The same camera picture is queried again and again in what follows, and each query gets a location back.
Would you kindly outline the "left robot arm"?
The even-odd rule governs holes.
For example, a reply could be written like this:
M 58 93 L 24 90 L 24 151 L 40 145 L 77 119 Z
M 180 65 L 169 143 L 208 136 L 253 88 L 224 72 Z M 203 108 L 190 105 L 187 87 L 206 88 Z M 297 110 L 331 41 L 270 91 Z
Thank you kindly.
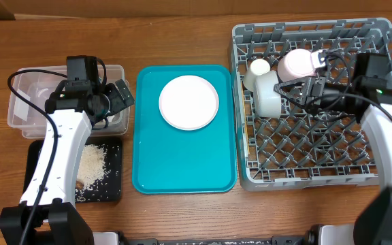
M 124 80 L 109 83 L 95 56 L 68 56 L 66 72 L 40 108 L 19 100 L 47 120 L 38 162 L 17 206 L 3 208 L 6 244 L 126 244 L 118 231 L 94 232 L 76 210 L 75 189 L 82 151 L 94 126 L 135 103 Z

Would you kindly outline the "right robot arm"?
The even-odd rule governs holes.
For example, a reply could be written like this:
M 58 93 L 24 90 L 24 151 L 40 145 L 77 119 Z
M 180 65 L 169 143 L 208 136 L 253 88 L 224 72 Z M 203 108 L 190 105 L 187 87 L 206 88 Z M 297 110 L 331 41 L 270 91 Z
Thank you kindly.
M 346 85 L 327 83 L 318 75 L 336 52 L 294 50 L 278 64 L 274 90 L 311 115 L 343 112 L 354 116 L 366 134 L 378 169 L 380 193 L 352 225 L 316 225 L 305 244 L 392 244 L 392 89 L 389 58 L 356 55 Z

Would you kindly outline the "white paper cup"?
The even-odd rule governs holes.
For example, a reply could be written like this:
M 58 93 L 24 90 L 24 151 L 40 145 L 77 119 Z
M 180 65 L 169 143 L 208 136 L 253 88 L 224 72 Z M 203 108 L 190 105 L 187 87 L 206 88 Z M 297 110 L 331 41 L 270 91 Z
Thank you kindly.
M 255 59 L 249 66 L 243 78 L 244 87 L 254 92 L 257 77 L 271 70 L 270 64 L 265 59 Z

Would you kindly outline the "pink plate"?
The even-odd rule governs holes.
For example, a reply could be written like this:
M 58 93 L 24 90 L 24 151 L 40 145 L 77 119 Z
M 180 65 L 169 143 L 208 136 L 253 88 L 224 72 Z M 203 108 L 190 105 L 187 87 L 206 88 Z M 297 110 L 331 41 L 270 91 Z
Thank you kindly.
M 219 105 L 214 86 L 194 75 L 170 80 L 159 95 L 161 116 L 169 125 L 183 131 L 195 131 L 210 124 Z

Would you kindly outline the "grey small bowl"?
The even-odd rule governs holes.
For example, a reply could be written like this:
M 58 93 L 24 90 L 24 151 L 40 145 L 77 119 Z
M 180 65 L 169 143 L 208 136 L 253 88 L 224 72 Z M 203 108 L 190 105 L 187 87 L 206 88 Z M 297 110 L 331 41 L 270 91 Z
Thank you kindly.
M 281 96 L 274 91 L 278 84 L 276 71 L 269 71 L 255 80 L 254 103 L 256 113 L 261 118 L 280 118 Z

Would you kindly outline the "brown food piece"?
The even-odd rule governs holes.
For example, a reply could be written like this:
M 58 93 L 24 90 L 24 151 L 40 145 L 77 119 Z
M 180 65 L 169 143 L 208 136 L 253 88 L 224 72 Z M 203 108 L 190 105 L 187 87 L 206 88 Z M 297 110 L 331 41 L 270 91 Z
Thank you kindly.
M 81 189 L 83 189 L 83 188 L 84 188 L 84 184 L 81 183 L 81 182 L 79 182 L 79 181 L 77 181 L 77 182 L 76 182 L 76 189 L 81 190 Z

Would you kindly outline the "pink bowl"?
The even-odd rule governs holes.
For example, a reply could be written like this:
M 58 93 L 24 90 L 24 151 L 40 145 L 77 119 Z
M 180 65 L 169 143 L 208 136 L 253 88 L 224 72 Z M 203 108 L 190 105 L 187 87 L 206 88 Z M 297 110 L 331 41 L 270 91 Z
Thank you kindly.
M 311 51 L 294 49 L 288 52 L 278 63 L 277 72 L 283 82 L 314 76 L 316 70 L 311 63 Z

